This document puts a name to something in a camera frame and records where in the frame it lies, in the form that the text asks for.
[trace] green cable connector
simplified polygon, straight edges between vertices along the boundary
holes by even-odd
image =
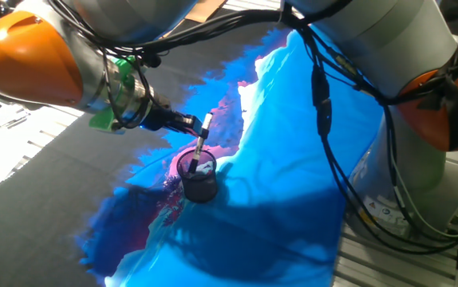
[[[125,89],[133,90],[135,87],[135,81],[133,77],[129,77],[130,73],[133,71],[133,67],[130,63],[128,63],[124,59],[112,59],[114,64],[116,64],[117,68],[119,69],[119,75],[121,79],[121,83],[124,87],[119,89],[119,93],[114,98],[117,101],[120,100],[120,96]],[[114,116],[114,112],[112,107],[107,107],[104,110],[98,112],[93,118],[89,121],[89,126],[96,130],[102,132],[116,132],[119,128],[114,127],[114,123],[116,123],[116,117]]]

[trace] table surface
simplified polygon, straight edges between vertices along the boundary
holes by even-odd
[[[228,0],[224,8],[277,9],[279,2]],[[0,103],[0,123],[6,122],[8,116],[19,108]],[[29,120],[15,128],[13,133],[0,136],[0,156],[10,162],[0,166],[0,182],[20,172],[45,145],[67,130],[82,114],[71,108],[46,106],[31,112]],[[449,153],[448,160],[455,162],[457,156]],[[457,249],[420,257],[399,254],[359,237],[344,225],[333,286],[458,286],[456,255]]]

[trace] robotic arm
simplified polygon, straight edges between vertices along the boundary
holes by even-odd
[[[146,39],[160,36],[195,4],[193,1],[174,2],[177,6],[173,2],[167,6],[155,3],[155,13],[146,18],[154,21],[152,25],[133,24],[146,27],[141,31]],[[170,6],[177,8],[177,12],[170,11],[164,16]],[[106,16],[98,13],[98,6],[92,8],[90,11],[96,15]],[[112,27],[103,34],[110,37],[115,31],[114,34],[122,35],[124,28]],[[151,60],[155,63],[146,64],[155,65],[159,58]],[[12,14],[0,19],[0,79],[4,79],[0,81],[0,94],[94,113],[90,125],[102,131],[141,126],[153,131],[168,128],[201,136],[203,130],[199,119],[173,111],[168,99],[154,93],[145,80],[146,65],[139,64],[135,57],[107,59],[98,47],[83,38],[43,1],[23,2]]]
[[[384,204],[399,193],[396,173],[401,172],[410,189],[439,188],[432,187],[434,183],[442,186],[444,152],[458,150],[458,37],[451,35],[433,0],[286,0],[287,9],[282,12],[244,11],[210,20],[199,28],[218,25],[213,33],[191,29],[180,36],[156,40],[194,4],[195,0],[25,0],[12,14],[0,19],[0,94],[93,113],[90,125],[102,131],[136,126],[153,131],[168,128],[205,139],[207,130],[196,117],[175,112],[165,97],[152,90],[145,69],[160,63],[157,53],[163,50],[247,24],[282,20],[302,35],[317,59],[313,97],[318,133],[336,180],[338,165],[327,141],[329,88],[324,73],[316,69],[319,62],[331,65],[361,91],[375,96],[385,107],[386,126],[393,118],[396,137],[402,140],[390,159],[386,155],[391,148],[387,144],[390,133],[382,127],[365,159],[375,172],[360,175],[365,177],[360,182],[355,179],[350,183],[345,178],[346,186],[353,192],[353,184],[376,200],[385,198]],[[297,19],[291,7],[306,18]],[[311,22],[342,54],[321,41],[306,25]],[[315,38],[334,61],[315,53]],[[405,158],[415,163],[407,166],[397,160]],[[427,176],[419,167],[436,167],[436,171]],[[390,175],[383,175],[382,171],[387,170],[391,170]],[[397,206],[390,207],[400,209],[409,218],[399,200]],[[446,228],[455,210],[458,202],[447,208],[448,216],[435,220],[440,224],[432,224]],[[365,212],[365,216],[378,227],[372,214]],[[402,231],[393,235],[402,241],[418,238]],[[416,246],[429,249],[422,244]]]

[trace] white cable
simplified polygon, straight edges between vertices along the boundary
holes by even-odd
[[[401,185],[403,186],[403,190],[405,191],[405,194],[406,194],[406,197],[408,198],[408,200],[410,201],[410,204],[412,205],[412,208],[413,208],[413,211],[415,212],[415,214],[419,217],[419,219],[427,226],[429,227],[429,229],[435,231],[436,233],[440,234],[440,235],[443,235],[447,238],[458,238],[458,234],[446,234],[445,232],[443,231],[440,231],[438,229],[436,229],[435,227],[431,226],[429,223],[427,223],[424,218],[422,217],[422,215],[420,215],[420,212],[417,210],[417,207],[415,206],[415,203],[413,203],[413,200],[412,200],[412,197],[410,196],[410,193],[408,192],[408,190],[406,189],[406,185],[405,185],[405,182],[403,182],[403,179],[401,178],[401,174],[399,173],[399,169],[397,168],[397,165],[396,165],[396,161],[394,160],[393,156],[391,156],[391,161],[392,161],[392,165],[394,166],[394,168],[396,169],[396,174],[397,174],[397,178],[399,179],[399,182],[401,183]],[[399,189],[398,188],[394,188],[394,192],[396,192],[396,195],[398,198],[401,198],[401,196],[399,195]]]

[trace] blue projected light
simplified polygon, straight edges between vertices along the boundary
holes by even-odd
[[[192,87],[196,96],[182,109],[203,115],[213,108],[215,114],[206,142],[219,157],[219,194],[212,202],[184,199],[169,167],[192,142],[175,133],[165,136],[169,149],[141,158],[144,167],[127,181],[135,190],[117,189],[105,201],[84,244],[84,263],[100,282],[110,287],[331,284],[345,203],[318,137],[312,61],[302,39],[290,33],[285,47],[263,53],[283,37],[270,32],[264,46],[226,63],[223,78]],[[256,73],[256,82],[245,81]],[[349,174],[376,135],[381,109],[371,97],[329,82],[334,109],[329,140]]]

